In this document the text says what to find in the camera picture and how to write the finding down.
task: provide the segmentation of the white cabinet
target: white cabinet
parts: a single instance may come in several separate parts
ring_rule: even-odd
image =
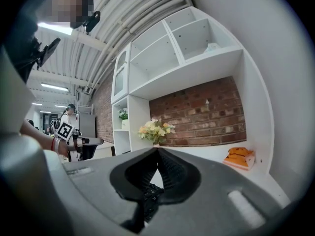
[[[115,103],[129,93],[129,65],[130,65],[131,43],[129,43],[118,55],[115,64],[112,101]]]
[[[210,43],[219,48],[207,50]],[[274,149],[274,121],[260,71],[232,33],[194,7],[155,24],[117,58],[112,97],[117,154],[153,146],[138,137],[139,127],[150,120],[149,100],[228,76],[233,76],[242,100],[246,146],[256,154],[255,165],[245,176],[259,186],[277,187],[268,175]],[[128,107],[128,131],[121,130],[116,113],[122,107]],[[199,149],[207,155],[216,151],[220,161],[227,155],[224,145]],[[197,155],[195,147],[180,150]]]

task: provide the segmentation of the woman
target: woman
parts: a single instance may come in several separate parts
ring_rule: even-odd
[[[69,104],[68,107],[63,112],[63,115],[61,116],[60,123],[67,122],[71,125],[75,125],[74,123],[71,123],[70,116],[73,115],[75,112],[75,105]]]

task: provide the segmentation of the flower bouquet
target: flower bouquet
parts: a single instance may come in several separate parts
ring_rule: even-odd
[[[122,120],[128,120],[128,108],[118,110],[118,116]]]
[[[152,119],[139,129],[139,137],[141,139],[148,139],[154,145],[166,141],[165,134],[175,133],[175,126],[168,123],[162,124],[161,120]]]

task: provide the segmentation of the orange object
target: orange object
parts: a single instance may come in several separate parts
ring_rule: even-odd
[[[242,170],[250,170],[255,162],[255,153],[244,147],[233,147],[228,151],[229,155],[223,163]]]

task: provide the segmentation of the yellow flower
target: yellow flower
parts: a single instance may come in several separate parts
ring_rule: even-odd
[[[165,136],[165,131],[163,129],[159,128],[158,134],[160,136]]]
[[[151,125],[149,126],[149,129],[150,129],[150,131],[155,131],[156,127],[154,126],[154,124],[151,124]]]

